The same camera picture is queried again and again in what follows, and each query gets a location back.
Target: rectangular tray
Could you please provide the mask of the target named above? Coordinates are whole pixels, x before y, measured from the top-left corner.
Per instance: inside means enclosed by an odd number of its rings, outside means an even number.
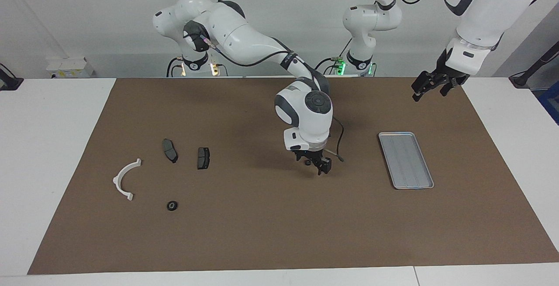
[[[413,133],[381,132],[379,140],[396,189],[430,189],[435,186]]]

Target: table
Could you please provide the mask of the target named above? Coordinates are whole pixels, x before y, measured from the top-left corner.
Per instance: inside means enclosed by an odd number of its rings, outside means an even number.
[[[0,93],[0,285],[559,283],[559,264],[25,276],[113,84],[28,79],[18,91]],[[559,248],[559,127],[529,90],[515,89],[507,79],[473,78],[464,89]]]

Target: blue crate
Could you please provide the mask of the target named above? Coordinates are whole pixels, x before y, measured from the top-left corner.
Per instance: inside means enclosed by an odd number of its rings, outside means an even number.
[[[538,100],[551,115],[553,120],[559,124],[559,82],[545,91]]]

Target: brown surface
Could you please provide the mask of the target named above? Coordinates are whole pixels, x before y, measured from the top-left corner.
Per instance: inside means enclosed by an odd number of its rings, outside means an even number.
[[[319,177],[283,149],[289,82],[116,81],[29,274],[559,262],[461,89],[414,103],[411,79],[333,79],[345,162]],[[380,131],[417,135],[435,188],[392,187]],[[129,202],[112,177],[137,157]]]

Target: black pole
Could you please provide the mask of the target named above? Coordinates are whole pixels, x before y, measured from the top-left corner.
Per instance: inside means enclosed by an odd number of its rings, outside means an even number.
[[[21,77],[9,77],[2,69],[0,69],[0,79],[4,82],[4,86],[0,87],[0,91],[15,91],[24,81]]]
[[[521,76],[509,77],[513,85],[517,88],[522,88],[526,85],[528,79],[534,75],[534,73],[548,63],[553,57],[559,53],[559,41],[553,45],[539,60],[537,60],[531,67]]]

